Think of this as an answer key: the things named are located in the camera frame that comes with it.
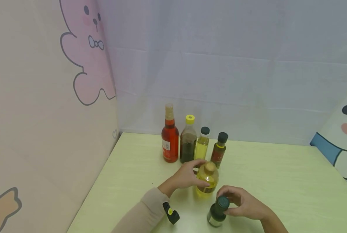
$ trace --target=beige sleeve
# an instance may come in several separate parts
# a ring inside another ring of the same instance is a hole
[[[111,233],[148,233],[161,221],[166,212],[163,203],[169,198],[157,188],[150,189],[117,223]]]

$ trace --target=white curtain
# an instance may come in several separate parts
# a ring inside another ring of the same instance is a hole
[[[347,95],[347,0],[99,0],[121,132],[307,145]]]

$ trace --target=left hand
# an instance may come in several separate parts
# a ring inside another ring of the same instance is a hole
[[[198,179],[193,171],[194,167],[199,167],[206,162],[207,160],[203,159],[185,162],[180,167],[180,169],[169,179],[171,179],[173,185],[179,189],[185,189],[191,186],[208,187],[210,186],[210,184],[206,181],[201,181],[200,179]]]

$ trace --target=cartoon bear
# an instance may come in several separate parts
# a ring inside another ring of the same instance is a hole
[[[75,76],[73,88],[83,105],[93,104],[103,90],[115,97],[114,83],[105,44],[102,17],[96,0],[60,0],[69,32],[61,35],[63,53],[83,68]]]
[[[347,97],[314,136],[311,145],[316,146],[347,180]]]
[[[0,195],[0,232],[7,220],[18,213],[21,208],[22,202],[18,198],[18,189],[16,187],[12,187]]]

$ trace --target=plastic oil bottle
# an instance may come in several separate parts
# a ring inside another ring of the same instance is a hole
[[[186,126],[180,135],[180,162],[188,162],[194,159],[196,132],[193,127],[195,117],[186,116]]]
[[[206,162],[199,167],[196,177],[200,180],[206,181],[210,184],[209,187],[196,187],[199,196],[211,194],[215,191],[217,183],[219,182],[219,172],[213,162]]]
[[[208,127],[201,128],[201,136],[198,138],[197,145],[195,147],[194,159],[206,158],[208,142],[210,142],[210,139],[208,138],[209,134],[210,129]]]

